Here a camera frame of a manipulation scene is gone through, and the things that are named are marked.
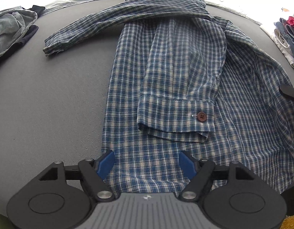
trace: checkered shirt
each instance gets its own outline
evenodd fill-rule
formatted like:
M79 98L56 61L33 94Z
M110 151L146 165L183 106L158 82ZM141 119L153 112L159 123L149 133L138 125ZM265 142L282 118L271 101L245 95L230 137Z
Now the checkered shirt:
M121 192L180 192L181 150L237 160L278 192L294 180L294 102L282 66L203 0L126 0L45 40L49 55L125 23L110 77L103 151ZM195 118L206 114L206 121ZM215 181L213 187L222 185Z

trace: folded gray clothing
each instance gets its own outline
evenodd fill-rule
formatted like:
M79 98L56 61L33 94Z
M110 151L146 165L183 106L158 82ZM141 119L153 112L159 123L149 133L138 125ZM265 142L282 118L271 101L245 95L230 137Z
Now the folded gray clothing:
M24 37L36 20L36 12L20 6L0 11L0 57Z

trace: stack of folded clothes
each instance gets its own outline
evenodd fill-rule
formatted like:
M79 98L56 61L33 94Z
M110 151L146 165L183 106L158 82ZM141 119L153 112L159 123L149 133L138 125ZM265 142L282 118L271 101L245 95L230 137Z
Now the stack of folded clothes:
M274 25L260 25L261 29L278 46L290 65L294 68L294 17L280 18Z

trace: green cloth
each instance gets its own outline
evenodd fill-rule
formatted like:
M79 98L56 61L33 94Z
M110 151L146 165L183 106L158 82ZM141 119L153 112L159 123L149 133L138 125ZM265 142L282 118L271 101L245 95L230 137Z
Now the green cloth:
M1 214L0 214L0 229L14 229L10 220Z

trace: gray mattress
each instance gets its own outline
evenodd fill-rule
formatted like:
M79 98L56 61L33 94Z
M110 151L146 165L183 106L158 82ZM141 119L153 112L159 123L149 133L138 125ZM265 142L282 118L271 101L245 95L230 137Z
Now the gray mattress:
M32 39L0 64L0 213L54 160L70 165L100 155L108 81L123 25L56 56L45 57L42 48L56 30L120 2L98 0L40 17ZM242 29L283 65L294 85L294 69L259 25L216 7L207 10Z

